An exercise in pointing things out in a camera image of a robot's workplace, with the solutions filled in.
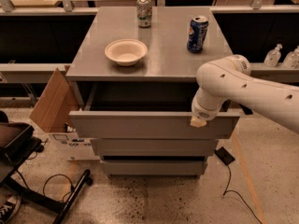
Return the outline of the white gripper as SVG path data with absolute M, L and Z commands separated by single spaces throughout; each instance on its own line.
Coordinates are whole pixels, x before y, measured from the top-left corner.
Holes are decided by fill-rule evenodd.
M 225 98 L 214 97 L 207 91 L 199 89 L 192 99 L 191 125 L 196 128 L 205 127 L 206 120 L 213 120 L 225 101 Z

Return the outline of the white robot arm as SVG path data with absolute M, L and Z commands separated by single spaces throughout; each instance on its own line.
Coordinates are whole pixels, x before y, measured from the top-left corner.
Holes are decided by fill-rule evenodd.
M 192 100 L 192 114 L 213 120 L 226 100 L 239 103 L 299 133 L 299 89 L 250 76 L 250 63 L 231 55 L 202 64 L 196 72 L 199 89 Z

